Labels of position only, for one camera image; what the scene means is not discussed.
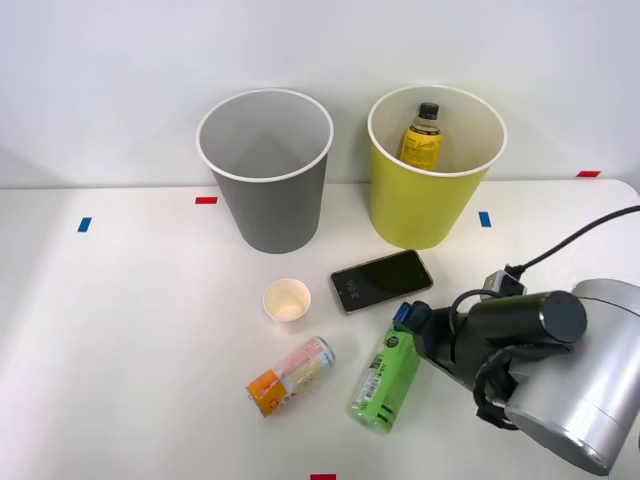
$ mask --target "white wall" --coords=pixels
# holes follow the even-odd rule
[[[510,130],[494,178],[602,170],[640,187],[634,0],[0,0],[0,186],[213,181],[199,119],[299,89],[337,129],[328,180],[368,178],[366,114],[458,85]]]

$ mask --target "black bottle cap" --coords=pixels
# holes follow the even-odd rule
[[[420,113],[418,116],[427,120],[436,120],[438,118],[438,109],[440,107],[437,103],[425,102],[420,104]]]

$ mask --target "trash bin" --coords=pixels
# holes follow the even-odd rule
[[[398,159],[404,132],[422,102],[440,106],[442,148],[433,172]],[[383,239],[402,248],[440,243],[507,144],[504,121],[491,105],[441,85],[386,94],[369,112],[367,124],[373,162],[371,219]]]
[[[315,234],[332,141],[322,105],[275,88],[224,100],[197,134],[242,237],[266,253],[291,252]]]

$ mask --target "bin rim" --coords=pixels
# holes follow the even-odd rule
[[[202,151],[202,147],[200,145],[200,136],[202,134],[202,128],[204,127],[204,124],[207,122],[207,120],[209,119],[211,114],[213,112],[215,112],[217,109],[219,109],[220,107],[222,107],[223,105],[226,105],[227,103],[229,103],[229,102],[231,102],[233,100],[236,100],[237,98],[248,96],[248,95],[252,95],[254,93],[264,93],[264,92],[279,92],[279,93],[288,93],[288,94],[291,94],[291,95],[296,95],[298,97],[304,98],[308,102],[310,102],[313,105],[315,105],[324,114],[325,118],[327,119],[327,122],[329,123],[329,138],[327,140],[327,144],[324,147],[324,150],[322,150],[322,153],[320,153],[320,155],[318,155],[313,161],[309,162],[307,165],[305,165],[302,168],[299,168],[298,170],[294,170],[293,172],[285,173],[284,175],[278,175],[276,177],[265,177],[265,178],[243,177],[241,175],[234,175],[233,173],[229,173],[229,172],[221,169],[220,167],[214,165],[213,163],[211,163],[209,161],[209,159],[207,158],[207,156]],[[317,100],[311,98],[308,95],[305,95],[304,93],[296,92],[295,90],[289,90],[287,88],[255,88],[255,89],[252,89],[252,90],[247,90],[247,91],[240,92],[240,93],[237,93],[235,95],[232,95],[230,97],[227,97],[227,98],[225,98],[224,100],[219,102],[217,105],[215,105],[211,110],[209,110],[207,112],[207,114],[203,117],[203,119],[200,121],[200,124],[198,125],[198,130],[196,132],[196,148],[198,149],[198,153],[200,154],[200,158],[202,158],[204,163],[211,170],[213,170],[216,173],[219,173],[220,175],[223,175],[223,176],[225,176],[225,177],[227,177],[227,178],[229,178],[231,180],[236,180],[238,182],[245,182],[245,183],[273,183],[273,182],[279,182],[281,180],[287,180],[289,178],[296,177],[296,176],[306,172],[307,170],[311,170],[313,167],[315,167],[318,163],[320,163],[322,161],[322,159],[324,157],[327,156],[327,153],[329,152],[329,149],[331,148],[331,144],[333,143],[333,136],[334,136],[334,127],[333,127],[333,120],[331,119],[331,115],[329,115],[329,112],[327,111],[327,109],[324,108],[320,104],[320,102],[318,102]]]
[[[388,97],[390,97],[391,95],[395,95],[398,92],[402,92],[404,90],[411,90],[411,89],[414,89],[414,88],[424,88],[424,87],[442,88],[444,90],[452,90],[454,92],[462,93],[463,95],[467,95],[467,96],[473,98],[474,100],[480,102],[485,107],[487,107],[487,109],[489,109],[489,111],[491,111],[491,113],[493,113],[496,116],[496,118],[498,119],[498,122],[500,123],[500,126],[502,127],[502,131],[504,133],[504,138],[502,140],[502,146],[500,147],[500,150],[498,151],[498,153],[496,153],[496,155],[491,160],[489,160],[487,163],[485,163],[484,165],[481,165],[479,167],[476,167],[474,169],[465,170],[465,171],[462,171],[462,172],[444,173],[444,172],[430,172],[430,171],[427,171],[427,170],[422,170],[420,168],[412,167],[411,165],[407,165],[406,163],[401,162],[399,159],[397,159],[396,157],[391,155],[389,152],[387,152],[387,150],[382,148],[382,145],[380,145],[380,143],[378,142],[378,139],[373,134],[373,125],[372,125],[373,124],[373,115],[374,115],[376,109],[378,108],[378,106],[383,101],[385,101]],[[443,178],[467,177],[469,175],[473,175],[473,174],[481,172],[483,170],[487,170],[491,165],[493,165],[496,162],[496,160],[498,160],[498,158],[500,158],[500,156],[502,156],[502,153],[504,152],[504,149],[507,146],[507,140],[508,140],[507,125],[504,123],[504,120],[502,119],[500,114],[496,111],[496,109],[493,108],[488,102],[486,102],[482,98],[478,97],[477,95],[474,95],[473,93],[467,92],[466,90],[462,90],[461,88],[450,87],[448,85],[433,85],[433,84],[429,84],[429,83],[417,83],[417,84],[408,85],[408,86],[405,86],[405,87],[400,87],[400,88],[392,90],[391,92],[389,92],[386,95],[382,96],[376,103],[373,104],[373,107],[371,107],[371,110],[369,111],[369,117],[367,118],[367,130],[369,131],[369,138],[371,139],[371,141],[373,142],[375,147],[385,157],[387,157],[388,160],[391,160],[393,163],[395,163],[399,167],[404,168],[405,170],[409,170],[409,171],[412,171],[412,172],[415,172],[415,173],[418,173],[420,175],[424,175],[424,176],[427,176],[427,177],[443,177]]]

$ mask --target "white table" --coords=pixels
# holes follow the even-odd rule
[[[369,221],[367,187],[327,186],[314,239],[280,256],[249,248],[223,199],[194,204],[217,194],[0,192],[1,479],[591,478],[524,434],[478,420],[471,394],[426,362],[390,435],[354,422],[353,388],[399,304],[347,317],[329,289],[331,272],[397,250]],[[449,304],[505,263],[636,203],[613,180],[483,183],[447,239],[421,252],[435,286],[411,299]],[[92,217],[86,233],[77,232],[82,217]],[[630,215],[523,281],[532,292],[594,277],[640,284],[639,244],[640,216]],[[264,289],[282,277],[313,295],[296,333],[262,310]],[[312,335],[334,348],[334,371],[263,419],[245,386]],[[637,432],[616,478],[640,477]]]

